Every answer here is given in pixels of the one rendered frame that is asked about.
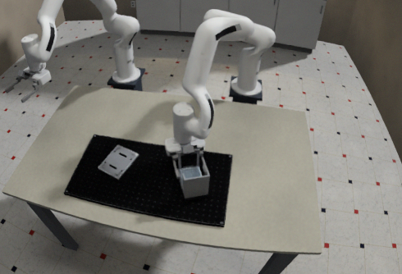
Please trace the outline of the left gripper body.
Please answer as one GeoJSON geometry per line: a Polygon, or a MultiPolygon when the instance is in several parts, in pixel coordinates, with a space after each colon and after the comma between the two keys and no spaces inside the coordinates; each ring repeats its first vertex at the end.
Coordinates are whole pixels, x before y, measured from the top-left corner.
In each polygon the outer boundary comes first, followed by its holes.
{"type": "MultiPolygon", "coordinates": [[[[193,140],[191,141],[191,144],[197,145],[197,148],[200,149],[200,151],[205,150],[204,139],[197,139],[194,137],[193,140]]],[[[171,155],[173,156],[173,155],[176,155],[176,152],[182,151],[180,143],[176,142],[174,140],[174,138],[165,139],[165,148],[166,148],[167,156],[171,156],[171,155]]]]}

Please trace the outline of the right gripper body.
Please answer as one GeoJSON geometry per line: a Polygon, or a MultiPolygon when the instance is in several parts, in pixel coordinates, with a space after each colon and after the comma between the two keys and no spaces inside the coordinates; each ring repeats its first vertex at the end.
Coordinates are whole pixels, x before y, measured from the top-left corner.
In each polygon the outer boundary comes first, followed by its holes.
{"type": "MultiPolygon", "coordinates": [[[[30,74],[30,77],[27,80],[30,80],[32,82],[33,82],[33,80],[37,80],[39,82],[39,85],[43,85],[43,84],[47,83],[49,80],[51,80],[51,76],[50,76],[50,72],[45,70],[45,67],[42,70],[37,71],[33,75],[30,74]]],[[[25,68],[24,71],[29,72],[30,71],[29,67],[25,68]]]]}

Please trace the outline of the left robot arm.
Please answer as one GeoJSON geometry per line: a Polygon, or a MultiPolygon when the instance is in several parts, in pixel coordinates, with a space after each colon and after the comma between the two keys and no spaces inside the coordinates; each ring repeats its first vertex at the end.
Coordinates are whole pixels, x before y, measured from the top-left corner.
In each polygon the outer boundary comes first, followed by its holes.
{"type": "Polygon", "coordinates": [[[172,109],[174,139],[180,143],[182,153],[194,152],[197,145],[191,144],[193,138],[206,139],[212,127],[214,106],[205,85],[218,41],[242,40],[256,48],[241,51],[238,78],[232,80],[231,88],[238,94],[254,96],[262,90],[257,82],[261,56],[275,43],[274,31],[245,16],[216,9],[207,11],[194,36],[182,83],[198,103],[200,118],[190,103],[177,103],[172,109]]]}

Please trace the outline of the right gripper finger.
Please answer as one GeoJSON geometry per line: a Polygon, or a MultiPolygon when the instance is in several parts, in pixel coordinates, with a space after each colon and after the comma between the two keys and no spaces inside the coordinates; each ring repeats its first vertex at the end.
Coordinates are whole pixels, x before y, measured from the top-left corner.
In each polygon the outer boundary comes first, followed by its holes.
{"type": "Polygon", "coordinates": [[[38,85],[39,85],[39,83],[38,83],[38,81],[37,80],[33,80],[33,84],[32,84],[32,86],[33,86],[33,88],[34,88],[34,91],[33,92],[31,92],[30,94],[27,94],[25,97],[23,97],[23,99],[21,100],[23,103],[25,102],[25,101],[27,101],[29,98],[30,98],[30,96],[32,96],[33,94],[35,94],[38,90],[39,90],[39,87],[38,87],[38,85]]]}
{"type": "Polygon", "coordinates": [[[12,91],[12,90],[14,89],[13,86],[15,86],[16,84],[20,83],[22,79],[27,80],[27,78],[22,77],[22,76],[19,76],[19,75],[18,75],[16,78],[17,78],[17,82],[15,82],[14,84],[10,85],[8,88],[5,89],[5,91],[6,91],[7,93],[9,93],[10,91],[12,91]]]}

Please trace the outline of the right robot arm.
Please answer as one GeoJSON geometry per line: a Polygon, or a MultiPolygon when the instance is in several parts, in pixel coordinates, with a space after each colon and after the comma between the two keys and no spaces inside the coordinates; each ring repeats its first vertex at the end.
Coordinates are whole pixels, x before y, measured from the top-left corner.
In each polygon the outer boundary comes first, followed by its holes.
{"type": "MultiPolygon", "coordinates": [[[[21,40],[30,73],[19,69],[17,75],[29,79],[30,74],[33,75],[46,66],[57,41],[55,20],[63,1],[43,0],[37,15],[37,22],[42,27],[41,40],[39,41],[37,34],[29,34],[21,40]]],[[[120,84],[137,80],[140,76],[140,70],[134,64],[132,42],[134,36],[139,32],[139,22],[134,17],[116,14],[116,2],[114,0],[90,1],[101,12],[105,30],[121,36],[121,39],[118,39],[113,45],[116,71],[112,74],[112,79],[120,84]]]]}

